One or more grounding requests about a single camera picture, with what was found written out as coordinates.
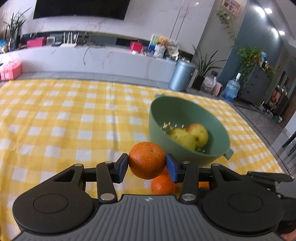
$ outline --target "checkered tablecloth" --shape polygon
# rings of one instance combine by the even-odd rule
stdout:
[[[276,160],[225,102],[156,88],[77,80],[11,81],[0,89],[0,239],[19,233],[12,216],[16,197],[74,163],[95,167],[116,161],[133,145],[149,140],[148,118],[155,94],[193,101],[226,128],[235,152],[219,162],[241,174],[281,172]],[[151,194],[149,180],[128,170],[122,193]],[[96,197],[95,183],[87,192]]]

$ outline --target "water bottle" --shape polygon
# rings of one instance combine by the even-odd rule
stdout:
[[[237,74],[237,77],[234,80],[229,80],[224,91],[222,92],[222,97],[228,101],[233,101],[236,98],[237,93],[240,89],[239,78],[241,73]]]

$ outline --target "black tv screen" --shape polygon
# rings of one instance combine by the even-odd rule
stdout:
[[[97,16],[122,19],[130,0],[37,0],[34,19],[53,16]]]

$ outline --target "gray floor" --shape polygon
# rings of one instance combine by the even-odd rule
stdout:
[[[135,85],[144,85],[162,89],[168,89],[168,83],[151,81],[147,79],[130,78],[118,75],[107,74],[93,74],[93,73],[74,73],[74,72],[31,72],[23,73],[17,79],[79,79],[79,80],[103,80],[110,82],[128,83]],[[190,94],[200,95],[209,98],[222,99],[221,97],[214,97],[211,94],[197,91],[195,89],[187,89]],[[234,102],[229,103],[237,113],[249,124],[254,132],[261,138],[270,152],[275,156],[281,168],[287,174],[296,175],[296,158],[285,158],[287,151],[291,148],[291,144],[282,155],[277,155],[281,145],[289,138],[283,124],[278,124],[269,114],[255,109],[253,106]]]

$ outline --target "marble tv stand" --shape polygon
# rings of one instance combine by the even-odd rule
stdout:
[[[170,82],[176,66],[172,61],[134,55],[130,50],[119,47],[92,46],[88,48],[89,46],[28,48],[0,54],[0,62],[4,63],[9,60],[19,59],[22,62],[22,73],[81,72],[113,74],[164,83]]]

